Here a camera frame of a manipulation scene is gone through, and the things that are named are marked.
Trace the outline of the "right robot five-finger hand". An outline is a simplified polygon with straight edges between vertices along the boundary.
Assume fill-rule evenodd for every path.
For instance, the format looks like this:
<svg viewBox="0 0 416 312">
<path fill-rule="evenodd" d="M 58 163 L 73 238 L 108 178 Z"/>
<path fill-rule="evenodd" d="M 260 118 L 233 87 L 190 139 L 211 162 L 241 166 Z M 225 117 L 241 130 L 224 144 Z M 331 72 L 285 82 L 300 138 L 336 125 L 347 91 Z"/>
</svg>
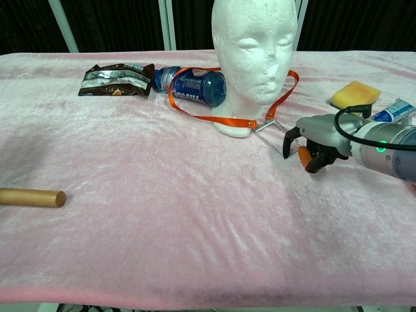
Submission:
<svg viewBox="0 0 416 312">
<path fill-rule="evenodd" d="M 298 148 L 298 156 L 304 169 L 317 173 L 336 159 L 347 160 L 352 156 L 350 141 L 338 133 L 333 114 L 303 117 L 288 130 L 283 139 L 283 158 L 291 155 L 291 144 L 303 137 L 306 145 Z"/>
</svg>

